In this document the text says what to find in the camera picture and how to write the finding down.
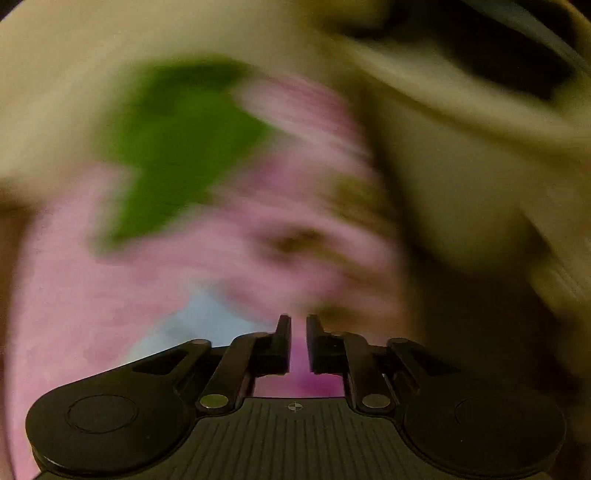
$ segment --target black ribbed surface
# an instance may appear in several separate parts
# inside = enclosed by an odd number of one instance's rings
[[[451,480],[416,457],[385,419],[342,398],[249,398],[237,412],[198,422],[168,459],[130,480]],[[42,474],[38,480],[55,480]],[[545,474],[531,480],[548,480]]]

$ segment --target blurry object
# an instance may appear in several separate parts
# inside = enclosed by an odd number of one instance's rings
[[[0,0],[0,20],[6,17],[21,0]]]
[[[549,0],[440,0],[438,25],[471,72],[544,100],[577,68],[573,21]]]
[[[589,23],[569,14],[577,49],[587,51]],[[570,103],[546,102],[470,74],[436,39],[341,46],[366,73],[367,108],[418,243],[467,273],[523,272],[535,235],[519,204],[568,169],[569,152],[591,131],[583,113],[591,89],[574,76],[554,91],[572,90]]]
[[[0,22],[0,179],[27,203],[58,195],[130,65],[221,54],[330,84],[322,38],[292,1],[25,0]]]
[[[549,182],[525,204],[548,252],[532,269],[531,282],[561,320],[554,349],[582,385],[570,422],[577,438],[591,445],[591,170],[589,160]]]
[[[269,128],[232,97],[249,67],[229,59],[145,67],[102,140],[133,170],[106,244],[156,233],[245,160]]]
[[[591,2],[589,0],[570,0],[570,3],[572,3],[585,17],[591,18]]]

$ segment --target beige fabric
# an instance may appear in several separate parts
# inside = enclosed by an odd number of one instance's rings
[[[577,19],[580,50],[589,56],[591,24],[569,8]],[[579,403],[568,415],[571,427],[580,441],[591,444],[591,103],[577,89],[591,94],[591,79],[577,79],[560,99],[565,115],[586,127],[564,150],[570,167],[525,202],[524,211],[547,245],[544,258],[532,268],[532,285],[562,321],[554,347],[582,385]]]
[[[320,42],[291,0],[25,0],[0,24],[0,180],[59,192],[130,64],[213,52],[329,83]]]

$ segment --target green leaf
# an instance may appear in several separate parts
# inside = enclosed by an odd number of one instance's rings
[[[251,71],[250,67],[224,57],[150,66],[137,74],[136,85],[111,113],[102,135],[108,160],[139,167],[151,160],[159,142],[158,131],[176,114],[185,93],[224,92]]]
[[[238,107],[229,92],[183,89],[169,116],[135,125],[121,152],[139,167],[108,243],[157,232],[207,200],[211,185],[244,160],[270,128]]]

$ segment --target circular pad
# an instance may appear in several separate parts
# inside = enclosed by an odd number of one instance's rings
[[[411,446],[457,476],[515,478],[550,466],[565,424],[548,399],[463,374],[432,377],[403,420]]]
[[[44,395],[26,424],[37,462],[66,475],[108,477],[157,462],[194,420],[164,378],[106,373]]]

